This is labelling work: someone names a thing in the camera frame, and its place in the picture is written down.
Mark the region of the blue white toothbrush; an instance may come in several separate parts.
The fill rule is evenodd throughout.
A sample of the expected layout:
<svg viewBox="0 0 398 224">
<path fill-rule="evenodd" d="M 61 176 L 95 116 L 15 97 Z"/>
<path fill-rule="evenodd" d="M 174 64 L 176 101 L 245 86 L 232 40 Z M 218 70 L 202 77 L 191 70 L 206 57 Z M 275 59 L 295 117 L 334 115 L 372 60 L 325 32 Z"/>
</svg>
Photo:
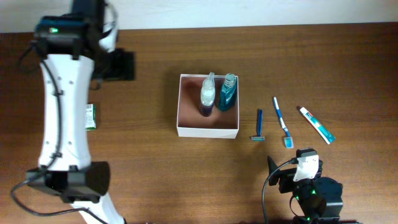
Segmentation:
<svg viewBox="0 0 398 224">
<path fill-rule="evenodd" d="M 291 135 L 289 133 L 289 130 L 287 129 L 287 127 L 286 127 L 286 125 L 284 123 L 284 120 L 283 120 L 283 117 L 282 117 L 282 112 L 280 110 L 280 107 L 279 107 L 279 104 L 278 104 L 278 101 L 277 101 L 276 97 L 273 97 L 273 103 L 274 103 L 274 108 L 275 108 L 275 111 L 276 111 L 278 119 L 279 119 L 280 126 L 285 132 L 285 138 L 284 138 L 285 147 L 288 148 L 288 149 L 293 149 L 294 148 L 294 141 L 293 141 L 293 138 L 291 137 Z"/>
</svg>

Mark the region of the blue disposable razor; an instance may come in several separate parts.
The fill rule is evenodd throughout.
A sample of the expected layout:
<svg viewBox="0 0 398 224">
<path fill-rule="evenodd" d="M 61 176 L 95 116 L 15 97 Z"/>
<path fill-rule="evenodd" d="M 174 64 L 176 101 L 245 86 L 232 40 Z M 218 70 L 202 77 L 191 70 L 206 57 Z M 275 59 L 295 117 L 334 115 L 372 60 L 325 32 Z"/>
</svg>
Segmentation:
<svg viewBox="0 0 398 224">
<path fill-rule="evenodd" d="M 258 109 L 257 111 L 257 126 L 256 126 L 256 135 L 251 137 L 252 141 L 264 141 L 265 137 L 262 136 L 262 110 Z"/>
</svg>

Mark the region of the green white soap box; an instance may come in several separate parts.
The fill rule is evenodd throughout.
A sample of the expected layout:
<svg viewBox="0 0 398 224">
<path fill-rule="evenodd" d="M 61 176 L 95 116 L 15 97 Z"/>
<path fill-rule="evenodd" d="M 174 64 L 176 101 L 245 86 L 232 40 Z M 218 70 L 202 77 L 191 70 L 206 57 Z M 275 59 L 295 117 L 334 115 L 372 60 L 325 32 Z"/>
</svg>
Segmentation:
<svg viewBox="0 0 398 224">
<path fill-rule="evenodd" d="M 94 104 L 86 105 L 85 128 L 87 131 L 96 129 L 96 107 Z"/>
</svg>

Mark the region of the white teal toothpaste tube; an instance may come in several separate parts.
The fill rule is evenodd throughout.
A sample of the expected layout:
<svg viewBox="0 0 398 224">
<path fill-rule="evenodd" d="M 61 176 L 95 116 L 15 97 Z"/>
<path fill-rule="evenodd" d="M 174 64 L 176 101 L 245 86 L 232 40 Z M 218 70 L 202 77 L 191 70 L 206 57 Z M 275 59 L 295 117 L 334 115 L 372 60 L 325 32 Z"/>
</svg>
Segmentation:
<svg viewBox="0 0 398 224">
<path fill-rule="evenodd" d="M 316 117 L 314 117 L 314 115 L 309 112 L 309 110 L 301 107 L 299 111 L 327 144 L 331 144 L 335 141 L 336 138 L 334 137 L 334 135 L 332 135 L 332 133 L 329 132 L 329 130 L 327 130 L 327 128 L 324 127 L 324 125 L 322 125 L 321 122 L 319 122 L 319 120 L 317 120 Z"/>
</svg>

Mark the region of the clear purple spray bottle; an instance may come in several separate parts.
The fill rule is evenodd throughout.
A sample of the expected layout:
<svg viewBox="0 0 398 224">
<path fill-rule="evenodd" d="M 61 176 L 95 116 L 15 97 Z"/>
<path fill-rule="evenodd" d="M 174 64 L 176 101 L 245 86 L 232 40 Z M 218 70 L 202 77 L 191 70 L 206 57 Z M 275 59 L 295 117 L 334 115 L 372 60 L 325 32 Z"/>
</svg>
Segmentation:
<svg viewBox="0 0 398 224">
<path fill-rule="evenodd" d="M 200 93 L 200 113 L 204 117 L 209 117 L 212 113 L 215 102 L 215 73 L 210 72 L 202 83 Z"/>
</svg>

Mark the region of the teal mouthwash bottle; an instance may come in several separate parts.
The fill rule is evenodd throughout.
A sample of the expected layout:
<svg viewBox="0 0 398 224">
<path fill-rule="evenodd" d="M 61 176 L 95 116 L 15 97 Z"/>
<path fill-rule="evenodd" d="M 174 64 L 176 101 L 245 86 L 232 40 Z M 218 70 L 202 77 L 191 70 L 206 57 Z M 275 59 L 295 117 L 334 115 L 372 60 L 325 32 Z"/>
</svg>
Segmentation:
<svg viewBox="0 0 398 224">
<path fill-rule="evenodd" d="M 234 105 L 235 92 L 237 87 L 237 76 L 233 73 L 226 74 L 221 87 L 219 109 L 227 111 Z"/>
</svg>

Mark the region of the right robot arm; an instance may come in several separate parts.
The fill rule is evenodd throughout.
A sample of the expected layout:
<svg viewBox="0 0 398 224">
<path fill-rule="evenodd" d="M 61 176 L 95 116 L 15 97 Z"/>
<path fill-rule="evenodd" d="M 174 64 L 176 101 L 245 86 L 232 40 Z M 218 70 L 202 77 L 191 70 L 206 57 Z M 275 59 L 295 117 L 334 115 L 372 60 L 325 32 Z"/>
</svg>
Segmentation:
<svg viewBox="0 0 398 224">
<path fill-rule="evenodd" d="M 318 161 L 318 170 L 314 177 L 295 181 L 296 168 L 283 170 L 288 164 L 298 164 L 293 158 L 279 166 L 269 156 L 267 158 L 269 176 L 264 182 L 267 185 L 278 185 L 282 194 L 291 193 L 291 200 L 300 205 L 303 215 L 294 215 L 293 223 L 339 223 L 343 208 L 343 185 L 329 177 L 323 177 L 323 161 Z"/>
</svg>

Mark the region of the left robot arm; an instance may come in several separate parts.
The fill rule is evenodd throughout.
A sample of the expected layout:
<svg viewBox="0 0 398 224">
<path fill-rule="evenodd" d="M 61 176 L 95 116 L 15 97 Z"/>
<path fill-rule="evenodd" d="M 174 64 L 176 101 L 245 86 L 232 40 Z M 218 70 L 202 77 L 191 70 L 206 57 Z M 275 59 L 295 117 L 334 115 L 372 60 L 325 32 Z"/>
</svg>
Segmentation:
<svg viewBox="0 0 398 224">
<path fill-rule="evenodd" d="M 44 139 L 25 184 L 56 196 L 87 223 L 124 223 L 109 195 L 110 166 L 94 162 L 86 133 L 92 80 L 131 78 L 132 53 L 116 47 L 118 15 L 108 1 L 73 1 L 70 12 L 45 16 L 32 49 L 45 87 Z"/>
</svg>

